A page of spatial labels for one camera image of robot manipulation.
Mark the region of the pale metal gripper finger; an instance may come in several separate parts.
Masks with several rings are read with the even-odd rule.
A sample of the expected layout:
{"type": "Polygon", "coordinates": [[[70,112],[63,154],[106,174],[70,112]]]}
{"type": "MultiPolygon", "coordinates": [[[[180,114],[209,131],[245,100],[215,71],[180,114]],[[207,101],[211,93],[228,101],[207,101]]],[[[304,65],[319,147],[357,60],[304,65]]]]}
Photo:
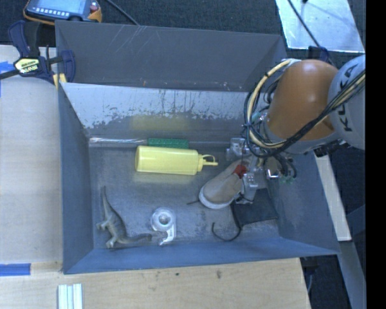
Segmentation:
{"type": "Polygon", "coordinates": [[[228,161],[245,158],[250,155],[250,150],[244,138],[231,138],[229,147],[226,149],[226,159],[228,161]]]}
{"type": "Polygon", "coordinates": [[[253,202],[258,186],[255,175],[253,173],[246,173],[243,176],[243,198],[248,202],[253,202]]]}

